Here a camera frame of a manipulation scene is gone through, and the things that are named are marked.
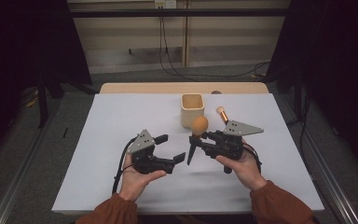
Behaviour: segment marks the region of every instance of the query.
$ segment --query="human hand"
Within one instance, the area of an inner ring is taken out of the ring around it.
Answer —
[[[260,189],[267,184],[267,180],[258,171],[255,158],[246,150],[242,152],[242,156],[237,161],[224,156],[217,156],[216,160],[231,168],[240,182],[250,190]]]
[[[123,172],[123,179],[121,182],[120,193],[118,194],[122,199],[135,203],[141,196],[146,186],[153,180],[165,176],[165,171],[159,170],[153,173],[142,175],[133,169],[131,165],[131,155],[126,155],[123,168],[127,169]]]

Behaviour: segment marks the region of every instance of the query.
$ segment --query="small orange ball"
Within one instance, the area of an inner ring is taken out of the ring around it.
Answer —
[[[191,124],[191,132],[195,135],[202,135],[208,129],[208,120],[205,116],[198,116],[194,118]]]

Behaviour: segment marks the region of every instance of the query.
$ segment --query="gray floor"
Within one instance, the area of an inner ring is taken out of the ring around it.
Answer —
[[[238,77],[221,77],[222,75],[238,75],[253,70],[252,65],[216,66],[177,69],[180,74],[208,74],[216,77],[192,77],[198,81],[254,81],[250,75]],[[257,71],[265,72],[267,67]],[[177,75],[168,75],[162,70],[123,72],[118,74],[93,75],[93,89],[98,90],[105,82],[148,82],[148,81],[190,81]],[[66,217],[50,211],[66,169],[72,159],[78,138],[89,113],[93,96],[63,85],[66,94],[61,100],[48,100],[51,107],[57,105],[57,113],[50,118],[50,124],[44,132],[33,159],[29,163],[21,187],[11,195],[13,204],[7,207],[7,217],[1,223],[70,223],[76,217]],[[268,89],[274,93],[277,104],[285,120],[293,119],[291,112],[293,93],[278,94],[275,83],[269,83]],[[13,177],[23,164],[29,146],[33,143],[38,131],[39,111],[37,105],[28,108],[22,106],[7,136],[0,146],[0,202],[12,183]],[[290,132],[299,146],[300,129],[298,124],[290,128]],[[333,127],[325,119],[316,104],[310,103],[307,132],[323,155],[329,170],[349,199],[355,214],[358,216],[358,160],[344,139],[333,132]],[[316,212],[315,216],[322,223],[346,223],[337,207],[332,190],[324,181],[324,175],[318,169],[318,163],[311,153],[310,146],[303,143],[307,164],[320,186],[321,198],[325,196],[325,210]],[[249,216],[196,216],[206,223],[248,223]],[[144,223],[180,223],[175,217],[141,217]]]

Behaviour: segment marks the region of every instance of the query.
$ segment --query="white table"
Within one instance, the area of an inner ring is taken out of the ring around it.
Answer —
[[[110,198],[118,162],[124,146],[147,129],[153,137],[168,134],[156,146],[155,155],[172,159],[188,153],[191,131],[180,124],[181,94],[115,93],[95,96],[52,211],[80,214]],[[312,210],[323,210],[322,202],[286,128],[272,94],[203,94],[208,131],[223,130],[215,109],[222,105],[229,119],[264,129],[245,136],[263,162],[266,179],[296,195]],[[186,161],[150,183],[137,201],[139,214],[240,214],[251,212],[249,190],[235,174],[197,149],[189,166]]]

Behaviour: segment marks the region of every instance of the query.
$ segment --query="white wall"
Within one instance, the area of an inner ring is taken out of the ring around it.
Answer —
[[[68,0],[68,3],[71,9],[154,8],[154,1],[145,0]],[[287,8],[289,3],[290,0],[178,0],[177,6]],[[74,20],[92,74],[160,68],[159,18]],[[283,17],[164,18],[164,24],[174,66],[204,66],[269,61],[283,20]],[[169,66],[165,53],[163,61]]]

